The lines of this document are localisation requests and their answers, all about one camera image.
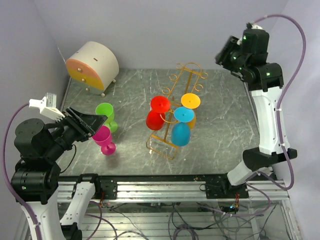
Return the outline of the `pink plastic wine glass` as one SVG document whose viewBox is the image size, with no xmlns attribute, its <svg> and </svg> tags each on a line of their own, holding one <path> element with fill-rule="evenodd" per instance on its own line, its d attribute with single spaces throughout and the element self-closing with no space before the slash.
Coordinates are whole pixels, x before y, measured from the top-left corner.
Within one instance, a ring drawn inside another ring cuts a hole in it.
<svg viewBox="0 0 320 240">
<path fill-rule="evenodd" d="M 102 154 L 110 156 L 115 153 L 116 145 L 113 143 L 112 133 L 107 126 L 102 126 L 92 137 L 94 142 L 100 146 Z"/>
</svg>

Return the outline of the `green plastic wine glass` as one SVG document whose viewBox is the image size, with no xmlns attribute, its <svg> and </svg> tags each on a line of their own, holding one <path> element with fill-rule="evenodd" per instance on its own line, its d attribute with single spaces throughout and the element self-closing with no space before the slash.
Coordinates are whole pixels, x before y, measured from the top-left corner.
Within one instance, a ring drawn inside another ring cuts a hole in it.
<svg viewBox="0 0 320 240">
<path fill-rule="evenodd" d="M 114 107 L 110 103 L 104 102 L 99 104 L 95 109 L 95 113 L 97 115 L 104 115 L 107 117 L 107 120 L 104 122 L 104 125 L 109 128 L 111 133 L 114 133 L 118 129 L 118 124 L 114 120 Z"/>
</svg>

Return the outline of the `orange plastic wine glass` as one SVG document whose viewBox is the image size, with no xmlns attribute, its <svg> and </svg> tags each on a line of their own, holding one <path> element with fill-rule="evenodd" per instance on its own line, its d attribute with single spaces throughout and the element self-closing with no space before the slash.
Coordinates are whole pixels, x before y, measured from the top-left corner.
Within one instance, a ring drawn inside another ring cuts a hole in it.
<svg viewBox="0 0 320 240">
<path fill-rule="evenodd" d="M 181 97 L 181 104 L 188 108 L 193 110 L 193 113 L 196 113 L 196 109 L 200 106 L 201 104 L 201 99 L 198 95 L 194 94 L 194 93 L 186 93 Z M 194 118 L 192 119 L 192 121 L 189 121 L 187 124 L 188 126 L 193 129 L 196 125 L 196 114 L 194 115 Z"/>
</svg>

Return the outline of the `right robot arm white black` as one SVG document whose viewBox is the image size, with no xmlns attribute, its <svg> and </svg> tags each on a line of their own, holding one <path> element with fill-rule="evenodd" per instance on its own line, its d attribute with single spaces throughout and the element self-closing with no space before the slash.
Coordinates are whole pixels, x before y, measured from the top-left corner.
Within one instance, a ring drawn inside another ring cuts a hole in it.
<svg viewBox="0 0 320 240">
<path fill-rule="evenodd" d="M 283 71 L 278 63 L 267 62 L 269 38 L 264 29 L 247 28 L 241 38 L 230 36 L 215 57 L 216 64 L 247 84 L 259 130 L 258 147 L 243 152 L 242 161 L 228 172 L 228 181 L 220 186 L 220 192 L 226 198 L 233 197 L 238 192 L 238 185 L 254 172 L 298 156 L 285 136 L 280 104 Z"/>
</svg>

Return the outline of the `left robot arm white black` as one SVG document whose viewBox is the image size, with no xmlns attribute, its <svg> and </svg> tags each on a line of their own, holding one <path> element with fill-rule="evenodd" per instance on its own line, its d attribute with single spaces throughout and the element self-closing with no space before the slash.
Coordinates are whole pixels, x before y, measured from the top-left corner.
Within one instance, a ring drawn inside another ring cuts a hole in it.
<svg viewBox="0 0 320 240">
<path fill-rule="evenodd" d="M 39 118 L 21 122 L 15 129 L 14 146 L 20 161 L 10 181 L 15 199 L 27 217 L 34 240 L 80 240 L 80 225 L 91 199 L 102 193 L 96 173 L 81 174 L 73 186 L 71 203 L 63 218 L 58 211 L 61 168 L 57 160 L 72 149 L 74 142 L 85 142 L 104 124 L 104 115 L 84 114 L 71 107 L 62 119 L 45 124 Z"/>
</svg>

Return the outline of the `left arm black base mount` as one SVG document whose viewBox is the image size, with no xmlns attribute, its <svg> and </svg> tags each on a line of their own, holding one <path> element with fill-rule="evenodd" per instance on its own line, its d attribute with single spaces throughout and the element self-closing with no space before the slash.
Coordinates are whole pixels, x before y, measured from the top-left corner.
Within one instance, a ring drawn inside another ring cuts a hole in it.
<svg viewBox="0 0 320 240">
<path fill-rule="evenodd" d="M 111 178 L 98 176 L 93 181 L 95 187 L 94 199 L 115 200 L 118 194 L 118 184 Z"/>
</svg>

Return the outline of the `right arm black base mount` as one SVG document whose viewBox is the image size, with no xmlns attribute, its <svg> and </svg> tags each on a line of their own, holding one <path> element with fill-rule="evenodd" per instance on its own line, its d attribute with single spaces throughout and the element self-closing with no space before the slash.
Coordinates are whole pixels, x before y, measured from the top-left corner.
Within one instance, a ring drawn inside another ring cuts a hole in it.
<svg viewBox="0 0 320 240">
<path fill-rule="evenodd" d="M 206 174 L 204 181 L 207 199 L 235 199 L 236 194 L 240 199 L 249 197 L 247 186 L 245 184 L 231 185 L 226 173 Z"/>
</svg>

